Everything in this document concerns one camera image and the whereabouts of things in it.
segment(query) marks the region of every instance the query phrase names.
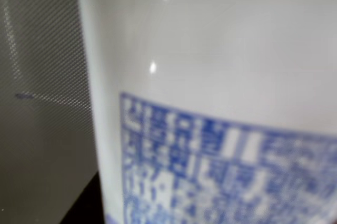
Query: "blue ink print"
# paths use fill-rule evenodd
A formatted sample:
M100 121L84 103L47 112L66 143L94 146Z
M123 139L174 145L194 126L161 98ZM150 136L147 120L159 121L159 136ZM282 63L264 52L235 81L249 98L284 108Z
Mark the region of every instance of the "blue ink print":
M330 213L336 137L214 119L126 93L120 102L124 223L307 224Z
M106 224L118 224L116 220L114 220L110 215L105 217Z
M34 96L33 94L28 94L28 93L16 93L15 97L17 99L23 100L23 99L33 99Z

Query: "mesh screen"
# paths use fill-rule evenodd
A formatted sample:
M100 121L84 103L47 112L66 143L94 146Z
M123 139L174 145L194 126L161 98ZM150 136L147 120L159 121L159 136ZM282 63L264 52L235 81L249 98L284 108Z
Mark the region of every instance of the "mesh screen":
M96 172L77 0L0 0L0 223L59 223Z

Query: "perforated metal screen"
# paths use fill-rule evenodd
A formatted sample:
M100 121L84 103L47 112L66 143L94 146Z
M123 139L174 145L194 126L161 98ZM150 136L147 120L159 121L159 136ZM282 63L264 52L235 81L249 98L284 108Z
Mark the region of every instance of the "perforated metal screen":
M59 223L97 169L77 0L0 19L0 223Z

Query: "black surface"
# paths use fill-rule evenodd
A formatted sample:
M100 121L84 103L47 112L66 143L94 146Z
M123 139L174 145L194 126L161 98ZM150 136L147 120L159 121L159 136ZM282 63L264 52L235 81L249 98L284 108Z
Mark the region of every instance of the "black surface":
M61 221L61 224L74 223L104 224L100 176L98 173Z

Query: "white container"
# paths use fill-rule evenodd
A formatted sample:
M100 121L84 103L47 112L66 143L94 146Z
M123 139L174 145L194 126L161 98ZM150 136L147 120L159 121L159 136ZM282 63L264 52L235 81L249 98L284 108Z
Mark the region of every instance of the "white container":
M337 0L80 7L109 223L331 224Z

